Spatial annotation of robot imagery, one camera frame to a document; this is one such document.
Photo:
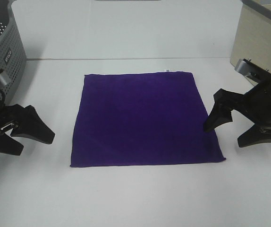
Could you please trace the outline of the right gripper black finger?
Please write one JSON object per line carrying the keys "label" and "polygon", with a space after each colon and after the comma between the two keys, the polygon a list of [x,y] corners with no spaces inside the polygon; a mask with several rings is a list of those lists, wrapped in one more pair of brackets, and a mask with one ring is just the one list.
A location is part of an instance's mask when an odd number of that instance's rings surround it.
{"label": "right gripper black finger", "polygon": [[271,125],[254,124],[238,137],[237,143],[240,148],[262,143],[271,143]]}
{"label": "right gripper black finger", "polygon": [[203,123],[203,131],[210,132],[222,124],[232,122],[231,112],[236,110],[242,113],[244,110],[243,97],[243,94],[219,89],[213,95],[214,105]]}

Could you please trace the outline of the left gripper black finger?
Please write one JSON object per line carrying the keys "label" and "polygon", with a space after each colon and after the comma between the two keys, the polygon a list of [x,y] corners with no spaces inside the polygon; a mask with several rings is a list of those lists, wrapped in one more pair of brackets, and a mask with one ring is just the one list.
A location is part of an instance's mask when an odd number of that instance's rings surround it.
{"label": "left gripper black finger", "polygon": [[52,144],[55,133],[41,120],[36,109],[29,105],[11,106],[15,127],[11,132],[12,137],[32,139],[45,144]]}
{"label": "left gripper black finger", "polygon": [[10,136],[0,135],[0,153],[20,156],[24,146],[18,141],[12,139]]}

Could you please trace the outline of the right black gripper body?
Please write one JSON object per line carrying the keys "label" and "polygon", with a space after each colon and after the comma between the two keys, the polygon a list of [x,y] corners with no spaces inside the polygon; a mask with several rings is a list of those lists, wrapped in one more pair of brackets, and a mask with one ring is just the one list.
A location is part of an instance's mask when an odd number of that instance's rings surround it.
{"label": "right black gripper body", "polygon": [[244,113],[258,125],[271,125],[271,80],[258,83],[244,94]]}

